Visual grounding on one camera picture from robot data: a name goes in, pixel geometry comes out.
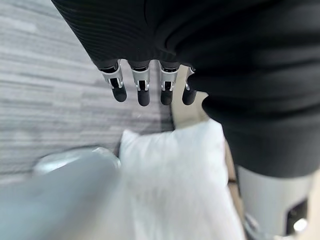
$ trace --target striped carpet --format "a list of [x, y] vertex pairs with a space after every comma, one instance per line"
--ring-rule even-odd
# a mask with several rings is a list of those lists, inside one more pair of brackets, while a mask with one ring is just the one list
[[23, 177], [37, 159], [78, 146], [115, 150], [124, 129], [173, 129], [151, 62], [150, 105], [139, 106], [128, 63], [118, 103], [50, 0], [0, 2], [0, 180]]

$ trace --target black ribbed fabric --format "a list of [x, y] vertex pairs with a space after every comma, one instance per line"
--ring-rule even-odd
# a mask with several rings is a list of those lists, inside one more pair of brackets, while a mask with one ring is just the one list
[[317, 0], [54, 0], [98, 68], [159, 59], [193, 66], [236, 165], [274, 177], [320, 163]]

